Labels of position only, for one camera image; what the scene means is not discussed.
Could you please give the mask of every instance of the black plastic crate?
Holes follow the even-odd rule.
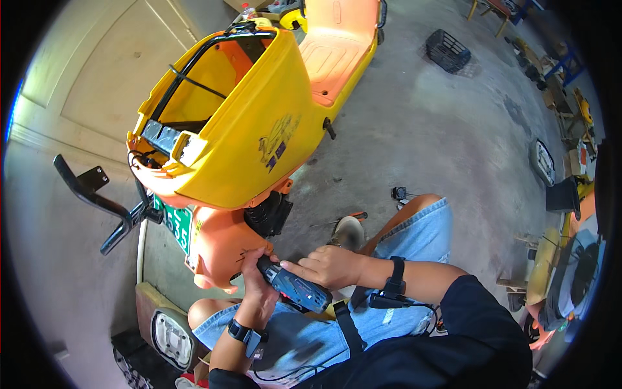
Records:
[[[455,74],[471,59],[471,52],[444,30],[436,30],[425,41],[425,52],[446,72]]]

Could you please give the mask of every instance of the screwdriver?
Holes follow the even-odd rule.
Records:
[[[358,219],[359,222],[362,222],[363,220],[367,219],[367,212],[355,212],[355,213],[349,214],[348,216],[356,217],[356,219]],[[328,223],[314,224],[314,225],[311,225],[310,227],[319,227],[321,225],[335,224],[335,223],[339,223],[339,220],[341,219],[333,220],[332,222],[328,222]]]

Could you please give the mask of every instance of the black shirt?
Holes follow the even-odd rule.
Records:
[[[308,378],[294,388],[526,388],[531,350],[507,309],[472,275],[440,303],[447,336],[398,337]],[[249,377],[214,369],[211,389],[259,388]]]

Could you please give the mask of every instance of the plastic bottle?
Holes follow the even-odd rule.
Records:
[[[253,7],[249,7],[248,3],[244,3],[242,4],[242,20],[247,20],[247,19],[254,19],[255,17],[259,17],[259,14],[257,13],[257,11],[255,11],[255,8]]]

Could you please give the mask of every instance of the cordless drill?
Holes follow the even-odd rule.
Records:
[[[257,267],[274,289],[309,311],[322,313],[333,301],[333,295],[328,289],[290,273],[272,262],[267,255],[257,261]]]

